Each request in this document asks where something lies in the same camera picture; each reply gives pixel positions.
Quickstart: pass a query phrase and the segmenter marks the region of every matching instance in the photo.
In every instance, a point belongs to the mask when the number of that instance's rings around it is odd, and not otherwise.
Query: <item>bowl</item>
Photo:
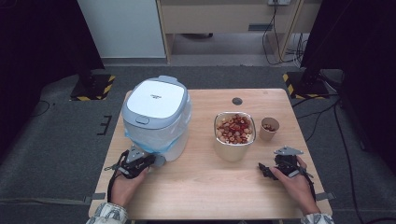
[[[222,112],[214,122],[215,151],[225,161],[242,160],[256,139],[253,118],[245,112]]]

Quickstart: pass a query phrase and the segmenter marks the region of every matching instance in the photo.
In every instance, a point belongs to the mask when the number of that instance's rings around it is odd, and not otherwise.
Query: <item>wooden table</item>
[[[128,208],[135,220],[160,219],[285,219],[302,213],[279,181],[262,176],[258,162],[275,165],[274,151],[283,146],[304,152],[302,159],[315,178],[317,193],[323,192],[318,173],[307,149],[288,95],[281,89],[189,90],[192,101],[189,140],[182,155],[161,168],[151,168]],[[241,105],[232,99],[239,97]],[[214,151],[215,116],[224,111],[246,112],[256,130],[264,117],[278,119],[280,128],[271,142],[259,137],[238,162],[224,161]],[[104,167],[117,162],[132,142],[124,137],[122,117],[107,152]],[[106,192],[111,171],[102,171],[96,192]],[[90,216],[99,203],[93,201]],[[318,202],[331,214],[327,200]]]

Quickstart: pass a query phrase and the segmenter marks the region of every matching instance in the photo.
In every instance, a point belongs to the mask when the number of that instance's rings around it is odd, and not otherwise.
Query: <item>gray floor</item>
[[[270,63],[275,63],[266,40],[264,46]],[[42,92],[42,100],[49,102],[49,109],[46,110],[45,103],[37,105],[35,113],[45,113],[30,120],[7,162],[0,167],[0,198],[82,200],[93,193],[115,128],[115,122],[111,122],[109,134],[98,136],[103,130],[100,123],[106,121],[105,115],[115,118],[125,92],[147,77],[175,75],[189,89],[286,89],[282,75],[298,70],[295,62],[269,64],[263,56],[262,34],[215,34],[212,38],[178,35],[170,63],[107,64],[106,71],[116,75],[116,81],[104,101],[70,102],[68,93],[77,77],[50,84]],[[326,72],[334,78],[340,77],[340,71]],[[330,106],[336,99],[309,100],[295,106],[294,112],[299,118]],[[299,102],[290,99],[292,105]],[[324,188],[337,197],[331,200],[334,220],[360,223],[353,191],[365,222],[396,217],[395,176],[381,158],[361,150],[347,114],[338,106],[336,111],[350,155],[354,189],[333,111],[321,114],[318,123],[318,115],[298,119],[305,139],[314,133],[307,141],[308,148]],[[88,206],[83,205],[0,204],[0,223],[81,223],[86,220],[87,212]]]

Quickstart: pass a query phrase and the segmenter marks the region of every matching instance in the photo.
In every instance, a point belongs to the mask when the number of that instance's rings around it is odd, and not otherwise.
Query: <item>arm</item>
[[[300,166],[306,169],[306,163],[303,162],[300,157],[297,157],[297,161]],[[290,197],[299,205],[299,208],[304,215],[302,223],[333,223],[332,218],[329,215],[321,214],[317,203],[312,197],[308,181],[305,177],[297,175],[293,178],[289,178],[283,175],[282,172],[275,167],[271,167],[270,170],[283,184]]]
[[[132,200],[134,192],[145,179],[149,168],[146,168],[134,179],[119,175],[111,190],[111,203],[101,203],[87,224],[123,224],[128,219],[126,206]]]

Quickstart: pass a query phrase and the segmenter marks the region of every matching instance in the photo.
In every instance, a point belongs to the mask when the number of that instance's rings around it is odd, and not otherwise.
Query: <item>rice cooker lid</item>
[[[186,102],[187,89],[176,78],[150,78],[134,88],[122,115],[134,126],[161,129],[177,120]]]

